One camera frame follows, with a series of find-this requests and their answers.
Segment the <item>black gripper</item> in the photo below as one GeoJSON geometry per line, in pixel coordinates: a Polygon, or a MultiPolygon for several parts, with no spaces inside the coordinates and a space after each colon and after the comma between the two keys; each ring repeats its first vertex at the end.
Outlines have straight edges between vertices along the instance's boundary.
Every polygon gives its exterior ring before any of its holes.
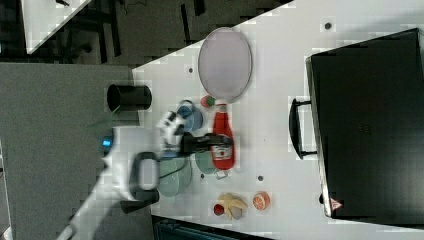
{"type": "Polygon", "coordinates": [[[185,132],[180,142],[179,153],[182,156],[189,156],[193,153],[204,152],[213,147],[231,147],[232,139],[223,134],[209,134],[195,137],[189,132],[185,132]]]}

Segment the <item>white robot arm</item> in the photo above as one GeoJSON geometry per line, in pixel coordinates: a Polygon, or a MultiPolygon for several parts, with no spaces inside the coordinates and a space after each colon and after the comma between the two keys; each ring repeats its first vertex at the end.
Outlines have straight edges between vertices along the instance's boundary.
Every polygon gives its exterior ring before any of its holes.
{"type": "Polygon", "coordinates": [[[92,240],[110,209],[120,202],[145,206],[157,202],[162,162],[232,145],[231,138],[223,134],[194,136],[183,126],[115,127],[110,151],[103,157],[106,168],[56,240],[92,240]]]}

